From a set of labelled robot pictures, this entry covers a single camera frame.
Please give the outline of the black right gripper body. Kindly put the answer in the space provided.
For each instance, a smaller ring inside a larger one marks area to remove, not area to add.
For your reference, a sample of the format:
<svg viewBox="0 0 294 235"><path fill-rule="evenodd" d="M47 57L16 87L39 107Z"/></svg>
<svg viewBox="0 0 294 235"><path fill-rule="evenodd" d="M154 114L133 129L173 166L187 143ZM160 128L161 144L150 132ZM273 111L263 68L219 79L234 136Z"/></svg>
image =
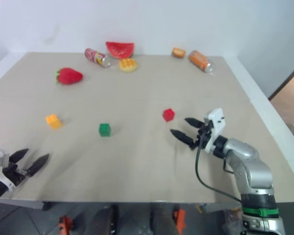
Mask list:
<svg viewBox="0 0 294 235"><path fill-rule="evenodd" d="M212 129L213 129L213 123L211 120L207 122L199 121L197 124L198 128L198 135L197 135L197 142L200 149L204 149L209 142L211 135L212 135Z"/></svg>

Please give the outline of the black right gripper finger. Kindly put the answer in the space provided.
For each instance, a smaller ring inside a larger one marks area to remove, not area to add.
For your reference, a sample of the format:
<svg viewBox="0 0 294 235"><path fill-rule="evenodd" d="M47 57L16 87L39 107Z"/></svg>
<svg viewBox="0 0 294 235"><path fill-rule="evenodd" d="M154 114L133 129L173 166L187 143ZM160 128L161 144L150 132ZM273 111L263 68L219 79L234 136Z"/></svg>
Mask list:
<svg viewBox="0 0 294 235"><path fill-rule="evenodd" d="M183 142L184 144L188 145L192 150L194 149L194 141L192 138L188 137L185 133L171 129L170 132L174 137L176 137L179 141Z"/></svg>
<svg viewBox="0 0 294 235"><path fill-rule="evenodd" d="M184 119L189 125L191 125L192 127L195 127L195 128L201 128L204 123L202 121L199 121L195 118L192 118L192 117L187 117Z"/></svg>

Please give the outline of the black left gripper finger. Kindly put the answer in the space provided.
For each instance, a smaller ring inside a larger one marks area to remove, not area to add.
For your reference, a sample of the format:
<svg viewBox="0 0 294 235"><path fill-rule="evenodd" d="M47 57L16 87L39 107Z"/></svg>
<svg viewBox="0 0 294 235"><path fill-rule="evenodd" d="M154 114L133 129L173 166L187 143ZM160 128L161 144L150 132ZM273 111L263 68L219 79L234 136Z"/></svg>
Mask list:
<svg viewBox="0 0 294 235"><path fill-rule="evenodd" d="M9 156L9 162L10 163L17 163L19 160L21 160L26 153L29 151L28 148L21 149L13 153L12 155Z"/></svg>
<svg viewBox="0 0 294 235"><path fill-rule="evenodd" d="M40 169L44 167L49 159L49 154L45 154L39 157L27 170L26 176L32 177L34 176Z"/></svg>

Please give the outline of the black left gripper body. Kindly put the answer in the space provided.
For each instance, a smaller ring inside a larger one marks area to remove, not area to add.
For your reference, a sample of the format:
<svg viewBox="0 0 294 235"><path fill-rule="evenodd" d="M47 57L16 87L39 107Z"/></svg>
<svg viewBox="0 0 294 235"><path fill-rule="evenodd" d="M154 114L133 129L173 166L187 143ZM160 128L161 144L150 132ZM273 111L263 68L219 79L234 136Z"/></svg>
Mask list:
<svg viewBox="0 0 294 235"><path fill-rule="evenodd" d="M2 170L7 187L18 186L27 176L27 171L19 169L16 161L10 161Z"/></svg>

